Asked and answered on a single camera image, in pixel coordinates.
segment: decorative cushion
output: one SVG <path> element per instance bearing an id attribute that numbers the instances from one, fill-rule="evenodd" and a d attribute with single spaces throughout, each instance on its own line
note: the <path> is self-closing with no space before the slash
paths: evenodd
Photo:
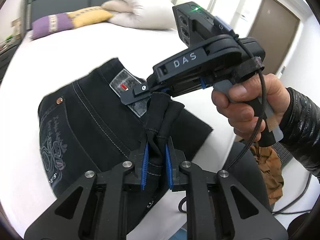
<path id="1" fill-rule="evenodd" d="M 68 13 L 68 16 L 76 29 L 82 26 L 106 21 L 112 17 L 112 14 L 101 6 L 93 6 L 70 12 Z"/>
<path id="2" fill-rule="evenodd" d="M 66 31 L 72 28 L 73 23 L 66 13 L 45 16 L 32 23 L 32 39 L 36 40 L 52 33 Z"/>
<path id="3" fill-rule="evenodd" d="M 108 22 L 136 29 L 176 29 L 169 0 L 109 0 L 103 8 L 114 15 Z"/>

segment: copper rivet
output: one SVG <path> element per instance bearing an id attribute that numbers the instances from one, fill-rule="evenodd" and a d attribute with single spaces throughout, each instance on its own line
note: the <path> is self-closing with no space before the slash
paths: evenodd
<path id="1" fill-rule="evenodd" d="M 56 100 L 57 105 L 60 105 L 63 102 L 63 98 L 58 98 Z"/>

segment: white stitching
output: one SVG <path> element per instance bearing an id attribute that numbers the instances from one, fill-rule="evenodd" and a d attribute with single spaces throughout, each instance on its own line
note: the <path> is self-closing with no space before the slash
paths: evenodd
<path id="1" fill-rule="evenodd" d="M 91 115 L 91 117 L 93 118 L 93 120 L 96 122 L 96 124 L 99 126 L 99 128 L 101 129 L 101 131 L 103 131 L 103 133 L 109 138 L 109 140 L 113 143 L 114 146 L 117 147 L 117 149 L 126 157 L 128 158 L 127 155 L 124 154 L 124 152 L 113 142 L 113 140 L 111 140 L 111 138 L 105 133 L 105 131 L 102 129 L 102 127 L 98 124 L 98 122 L 96 121 L 96 119 L 93 117 L 93 115 L 91 114 L 91 112 L 89 111 L 89 109 L 87 108 L 87 106 L 84 104 L 84 102 L 81 100 L 81 98 L 79 97 L 78 93 L 76 92 L 75 90 L 75 86 L 74 84 L 72 83 L 72 87 L 73 87 L 73 90 L 75 91 L 77 97 L 80 99 L 81 103 L 84 105 L 84 107 L 87 109 L 87 111 L 89 112 L 89 114 Z"/>
<path id="2" fill-rule="evenodd" d="M 151 175 L 155 175 L 155 176 L 161 176 L 161 174 L 153 174 L 153 173 L 151 173 L 151 172 L 149 172 L 149 171 L 147 171 L 147 173 L 148 173 L 148 174 L 151 174 Z"/>
<path id="3" fill-rule="evenodd" d="M 90 159 L 90 161 L 97 167 L 98 171 L 101 172 L 101 169 L 97 166 L 97 164 L 92 160 L 92 158 L 89 156 L 89 154 L 87 153 L 87 151 L 82 147 L 82 145 L 80 144 L 78 138 L 76 137 L 75 133 L 73 132 L 70 123 L 69 123 L 69 119 L 68 119 L 68 113 L 67 113 L 67 106 L 65 104 L 65 101 L 63 103 L 63 110 L 64 110 L 64 116 L 67 122 L 67 126 L 70 129 L 70 132 L 72 134 L 72 136 L 74 137 L 74 139 L 76 140 L 76 142 L 80 145 L 81 149 L 83 150 L 83 152 L 85 153 L 85 155 L 87 155 L 87 157 Z"/>
<path id="4" fill-rule="evenodd" d="M 162 165 L 155 165 L 155 164 L 153 164 L 151 162 L 148 162 L 148 164 L 151 165 L 151 166 L 154 166 L 156 168 L 162 168 Z"/>
<path id="5" fill-rule="evenodd" d="M 77 85 L 78 85 L 78 87 L 79 87 L 79 90 L 81 91 L 81 94 L 82 94 L 82 96 L 84 97 L 85 101 L 88 102 L 88 105 L 91 106 L 93 112 L 99 117 L 99 114 L 97 113 L 97 111 L 96 111 L 96 110 L 94 109 L 94 107 L 90 104 L 90 101 L 87 99 L 87 97 L 85 96 L 85 94 L 82 92 L 78 81 L 76 81 L 76 82 L 77 82 Z M 120 141 L 120 144 L 121 144 L 123 147 L 125 147 L 126 150 L 128 150 L 129 152 L 131 152 L 130 149 L 121 142 L 121 140 L 113 133 L 113 131 L 112 131 L 106 124 L 105 124 L 105 126 L 108 128 L 108 130 L 110 130 L 110 133 L 111 133 L 114 137 L 116 137 L 116 139 L 118 139 L 118 140 Z"/>

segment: white bed sheet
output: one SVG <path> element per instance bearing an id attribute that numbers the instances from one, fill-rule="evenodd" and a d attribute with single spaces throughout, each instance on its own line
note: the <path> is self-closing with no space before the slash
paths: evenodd
<path id="1" fill-rule="evenodd" d="M 113 57 L 134 75 L 147 78 L 156 63 L 184 50 L 176 31 L 152 31 L 100 23 L 31 41 L 15 53 L 0 87 L 0 201 L 10 223 L 23 236 L 55 201 L 40 153 L 37 108 L 41 99 L 87 75 Z M 211 102 L 211 89 L 175 98 L 214 128 L 194 162 L 219 170 L 234 140 L 228 120 Z M 167 192 L 128 239 L 168 239 L 185 222 L 178 212 L 183 192 Z"/>

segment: brown cloth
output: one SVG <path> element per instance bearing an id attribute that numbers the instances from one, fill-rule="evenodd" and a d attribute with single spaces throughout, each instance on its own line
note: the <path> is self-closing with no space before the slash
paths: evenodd
<path id="1" fill-rule="evenodd" d="M 269 203 L 272 205 L 282 197 L 284 181 L 281 175 L 280 158 L 271 146 L 262 148 L 258 143 L 255 143 L 250 147 L 250 150 L 261 170 Z"/>

